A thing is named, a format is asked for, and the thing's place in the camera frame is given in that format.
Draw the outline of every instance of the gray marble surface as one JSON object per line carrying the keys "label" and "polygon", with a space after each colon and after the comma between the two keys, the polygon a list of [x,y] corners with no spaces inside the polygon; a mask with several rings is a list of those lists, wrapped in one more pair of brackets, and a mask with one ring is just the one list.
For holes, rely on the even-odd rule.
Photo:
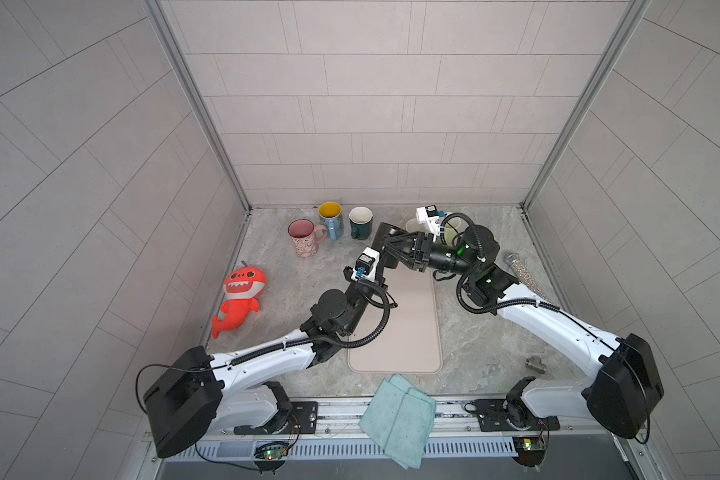
{"label": "gray marble surface", "polygon": [[[221,332],[210,339],[208,351],[230,352],[278,338],[298,328],[309,318],[309,307],[328,289],[347,286],[342,270],[352,264],[369,240],[349,237],[348,212],[343,206],[345,233],[336,242],[325,240],[316,255],[298,258],[288,237],[288,225],[298,218],[319,222],[316,208],[256,209],[246,232],[239,260],[257,266],[267,275],[267,287],[259,297],[261,311],[252,313],[236,330]],[[478,224],[487,226],[501,245],[499,266],[508,250],[518,252],[552,302],[552,291],[544,268],[515,206],[439,205],[446,211],[461,211]],[[373,206],[375,227],[381,222],[404,226],[414,216],[415,206]],[[500,316],[473,315],[456,300],[456,279],[435,283],[438,321],[441,335],[443,368],[429,375],[410,375],[418,388],[430,395],[507,392],[518,380],[534,372],[525,368],[525,359],[538,355],[547,364],[544,379],[566,379],[581,371],[565,356]],[[368,396],[373,395],[387,374],[355,373],[342,350],[329,361],[301,372],[276,377],[290,397]]]}

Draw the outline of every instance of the pink mug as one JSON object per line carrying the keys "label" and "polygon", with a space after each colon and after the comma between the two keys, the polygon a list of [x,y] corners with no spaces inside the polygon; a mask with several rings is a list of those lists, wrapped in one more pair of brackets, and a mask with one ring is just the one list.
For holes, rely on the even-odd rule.
{"label": "pink mug", "polygon": [[[317,232],[320,230],[323,234],[317,238]],[[317,253],[317,245],[328,236],[328,229],[325,225],[315,226],[306,218],[301,218],[288,226],[288,235],[291,236],[293,248],[298,256],[312,256]]]}

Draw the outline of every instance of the metal frame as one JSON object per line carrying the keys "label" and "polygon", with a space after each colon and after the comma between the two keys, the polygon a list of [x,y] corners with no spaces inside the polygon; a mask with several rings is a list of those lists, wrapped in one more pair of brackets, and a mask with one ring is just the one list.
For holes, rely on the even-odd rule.
{"label": "metal frame", "polygon": [[541,187],[544,186],[547,178],[552,174],[552,169],[557,165],[560,157],[563,156],[565,148],[576,133],[581,121],[584,120],[586,112],[590,109],[592,102],[603,87],[606,78],[608,78],[608,74],[614,69],[616,61],[632,37],[632,34],[637,28],[637,24],[639,24],[643,18],[643,13],[646,8],[648,8],[650,1],[651,0],[632,0],[630,4],[627,5],[626,10],[624,10],[624,14],[621,15],[621,20],[619,20],[614,34],[611,35],[610,40],[605,46],[605,50],[600,56],[595,70],[592,72],[589,81],[586,82],[584,90],[581,92],[578,100],[576,100],[574,109],[571,110],[568,115],[568,119],[560,131],[560,134],[557,135],[557,139],[554,145],[552,145],[546,161],[541,166],[541,170],[536,180],[534,180],[534,184],[531,185],[528,190],[528,195],[521,204],[526,211],[533,206],[539,196],[539,192],[541,192]]}

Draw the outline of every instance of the plush toy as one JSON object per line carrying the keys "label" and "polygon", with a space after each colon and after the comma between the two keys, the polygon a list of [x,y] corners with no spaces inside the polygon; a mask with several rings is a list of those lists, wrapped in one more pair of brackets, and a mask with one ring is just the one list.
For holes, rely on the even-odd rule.
{"label": "plush toy", "polygon": [[224,280],[226,301],[221,304],[219,315],[212,320],[211,335],[219,338],[219,332],[234,330],[248,317],[248,312],[259,311],[256,299],[266,285],[266,275],[254,266],[246,264]]}

